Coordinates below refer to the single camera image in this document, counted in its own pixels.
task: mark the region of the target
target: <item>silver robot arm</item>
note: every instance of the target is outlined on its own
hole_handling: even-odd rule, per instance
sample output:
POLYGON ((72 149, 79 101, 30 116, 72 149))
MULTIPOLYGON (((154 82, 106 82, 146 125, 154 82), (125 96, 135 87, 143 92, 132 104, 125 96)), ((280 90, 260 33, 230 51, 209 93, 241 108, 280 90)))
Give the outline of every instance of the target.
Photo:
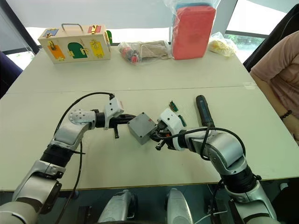
POLYGON ((55 133, 40 160, 37 160, 13 194, 12 202, 0 206, 0 223, 35 224, 39 214, 51 211, 61 189, 61 178, 71 156, 76 153, 83 135, 95 127, 114 128, 134 116, 121 115, 123 108, 116 98, 105 105, 104 112, 74 110, 55 133))
MULTIPOLYGON (((214 127, 213 120, 210 119, 210 121, 211 127, 214 127)), ((178 116, 170 109, 166 109, 158 119, 156 135, 163 135, 163 133, 166 136, 176 135, 187 131, 183 128, 178 116)), ((259 180, 247 164, 239 140, 231 134, 211 129, 202 152, 205 130, 164 139, 156 148, 159 150, 166 143, 170 149, 182 151, 188 148, 192 152, 203 155, 206 160, 210 160, 231 197, 229 205, 235 223, 243 224, 249 221, 252 224, 279 223, 276 221, 276 213, 259 180)))

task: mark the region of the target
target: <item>white table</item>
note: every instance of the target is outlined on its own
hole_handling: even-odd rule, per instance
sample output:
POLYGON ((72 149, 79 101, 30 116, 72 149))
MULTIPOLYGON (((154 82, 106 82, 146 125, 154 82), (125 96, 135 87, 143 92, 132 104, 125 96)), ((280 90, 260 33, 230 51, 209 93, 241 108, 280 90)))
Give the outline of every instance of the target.
MULTIPOLYGON (((0 100, 0 190, 15 190, 33 162, 42 155, 62 113, 75 99, 87 94, 82 91, 36 93, 35 88, 21 94, 12 93, 13 90, 16 86, 0 100)), ((255 174, 263 179, 299 176, 298 145, 258 88, 241 86, 114 93, 123 101, 125 113, 138 115, 145 112, 153 120, 173 99, 187 128, 199 126, 195 97, 203 94, 215 124, 237 133, 244 141, 247 160, 255 174)), ((102 109, 107 101, 105 96, 92 96, 75 108, 102 109)), ((83 147, 86 155, 79 189, 211 183, 220 179, 212 164, 195 153, 166 147, 157 151, 153 141, 141 146, 126 125, 119 126, 119 134, 120 138, 114 139, 112 129, 85 133, 83 147)), ((73 155, 60 180, 62 189, 73 187, 78 161, 79 156, 73 155)))
POLYGON ((8 93, 190 89, 251 85, 236 56, 207 52, 192 60, 159 60, 134 66, 116 47, 111 60, 53 64, 41 50, 8 93))

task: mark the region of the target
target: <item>gray metal box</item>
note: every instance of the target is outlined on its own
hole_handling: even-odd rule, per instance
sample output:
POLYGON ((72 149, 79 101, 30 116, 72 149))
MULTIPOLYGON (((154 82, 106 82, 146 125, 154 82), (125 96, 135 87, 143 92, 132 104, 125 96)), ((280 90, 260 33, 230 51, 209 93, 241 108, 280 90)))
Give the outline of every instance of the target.
POLYGON ((132 135, 142 145, 150 140, 150 134, 156 128, 155 122, 145 113, 141 113, 134 119, 130 120, 128 122, 128 127, 132 135))

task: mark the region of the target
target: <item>green door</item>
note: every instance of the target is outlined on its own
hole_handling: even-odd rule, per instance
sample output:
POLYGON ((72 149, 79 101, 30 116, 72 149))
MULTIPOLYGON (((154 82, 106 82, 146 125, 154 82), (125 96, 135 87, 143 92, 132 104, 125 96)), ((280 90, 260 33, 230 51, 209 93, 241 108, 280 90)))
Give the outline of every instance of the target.
POLYGON ((83 46, 79 43, 69 43, 67 45, 67 48, 69 49, 69 51, 70 51, 73 58, 85 58, 85 57, 87 57, 83 46))

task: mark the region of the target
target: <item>wooden box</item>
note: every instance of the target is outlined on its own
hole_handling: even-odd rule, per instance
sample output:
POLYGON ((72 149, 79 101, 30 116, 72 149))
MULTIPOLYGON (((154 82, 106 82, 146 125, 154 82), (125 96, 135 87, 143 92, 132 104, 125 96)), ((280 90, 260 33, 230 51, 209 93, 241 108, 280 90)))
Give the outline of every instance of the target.
POLYGON ((107 60, 111 56, 105 25, 63 23, 61 28, 46 29, 38 41, 53 63, 107 60))

